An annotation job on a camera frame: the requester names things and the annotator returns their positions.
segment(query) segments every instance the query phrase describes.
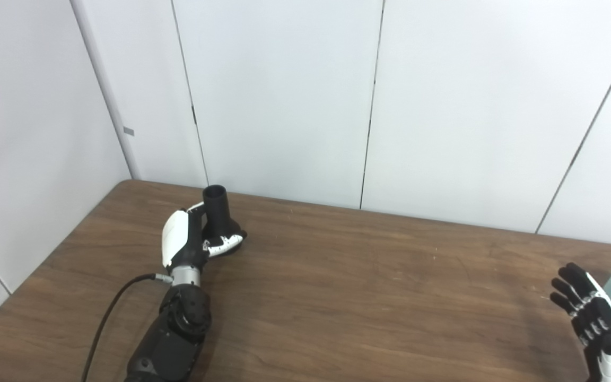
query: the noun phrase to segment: wooden table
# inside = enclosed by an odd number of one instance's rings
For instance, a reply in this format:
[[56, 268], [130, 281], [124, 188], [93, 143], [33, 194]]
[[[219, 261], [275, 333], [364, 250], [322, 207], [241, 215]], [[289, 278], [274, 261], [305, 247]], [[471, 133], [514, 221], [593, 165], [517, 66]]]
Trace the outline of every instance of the wooden table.
[[[162, 227], [201, 190], [119, 184], [0, 307], [0, 381], [78, 380], [109, 301], [160, 272]], [[558, 267], [600, 282], [611, 245], [240, 194], [249, 232], [202, 278], [214, 324], [194, 381], [582, 381]], [[91, 381], [122, 382], [166, 285], [125, 293]]]

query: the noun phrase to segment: black cylindrical cup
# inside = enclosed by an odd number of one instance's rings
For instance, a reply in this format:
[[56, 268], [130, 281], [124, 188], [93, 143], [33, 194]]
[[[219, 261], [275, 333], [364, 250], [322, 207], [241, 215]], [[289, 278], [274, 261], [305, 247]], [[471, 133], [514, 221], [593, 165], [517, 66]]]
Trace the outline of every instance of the black cylindrical cup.
[[230, 206], [228, 206], [228, 194], [225, 187], [214, 184], [204, 188], [202, 199], [207, 219], [202, 230], [204, 239], [228, 237], [240, 231], [240, 225], [230, 218]]

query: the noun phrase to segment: black cable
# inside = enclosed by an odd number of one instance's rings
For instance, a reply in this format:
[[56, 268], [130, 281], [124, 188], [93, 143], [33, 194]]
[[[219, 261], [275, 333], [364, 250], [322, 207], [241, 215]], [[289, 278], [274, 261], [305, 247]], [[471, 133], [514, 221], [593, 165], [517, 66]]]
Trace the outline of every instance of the black cable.
[[95, 331], [94, 342], [91, 344], [91, 349], [89, 350], [89, 355], [86, 359], [86, 365], [84, 365], [84, 372], [82, 373], [81, 382], [86, 382], [86, 378], [89, 375], [89, 368], [91, 367], [91, 360], [93, 360], [95, 348], [98, 346], [98, 341], [100, 339], [100, 333], [102, 332], [102, 329], [105, 326], [105, 323], [107, 322], [107, 317], [109, 317], [110, 313], [112, 312], [112, 308], [114, 308], [115, 305], [117, 304], [119, 297], [121, 297], [122, 293], [124, 293], [124, 291], [126, 291], [129, 288], [129, 286], [133, 285], [134, 283], [137, 283], [143, 280], [155, 280], [155, 277], [156, 277], [156, 273], [149, 273], [147, 275], [140, 275], [138, 277], [134, 277], [133, 279], [131, 279], [131, 281], [124, 284], [124, 286], [121, 287], [119, 292], [117, 292], [115, 297], [112, 299], [112, 302], [110, 302], [110, 306], [107, 307], [107, 310], [105, 310], [105, 314], [102, 316], [102, 320], [100, 320], [100, 325], [98, 325], [97, 331]]

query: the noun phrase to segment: robotic hand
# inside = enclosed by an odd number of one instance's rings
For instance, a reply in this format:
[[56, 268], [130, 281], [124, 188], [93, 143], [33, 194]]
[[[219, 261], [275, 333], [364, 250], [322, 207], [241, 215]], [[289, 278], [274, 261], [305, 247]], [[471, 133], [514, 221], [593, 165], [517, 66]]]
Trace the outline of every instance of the robotic hand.
[[587, 382], [611, 382], [611, 300], [603, 288], [575, 263], [558, 270], [551, 281], [558, 292], [551, 301], [572, 317], [572, 328], [584, 345]]
[[199, 283], [204, 265], [209, 258], [232, 254], [247, 237], [230, 218], [223, 186], [209, 186], [202, 196], [203, 202], [174, 212], [164, 225], [162, 264], [172, 286], [129, 360], [125, 382], [185, 382], [199, 358], [211, 326], [209, 297]]

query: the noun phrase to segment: cable connector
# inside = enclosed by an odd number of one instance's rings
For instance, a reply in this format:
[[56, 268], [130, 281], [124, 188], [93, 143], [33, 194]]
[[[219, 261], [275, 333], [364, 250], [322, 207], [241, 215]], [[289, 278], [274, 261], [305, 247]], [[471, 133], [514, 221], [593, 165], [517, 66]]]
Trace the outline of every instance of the cable connector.
[[172, 284], [174, 282], [172, 276], [162, 275], [161, 273], [155, 273], [155, 280], [160, 280], [166, 284]]

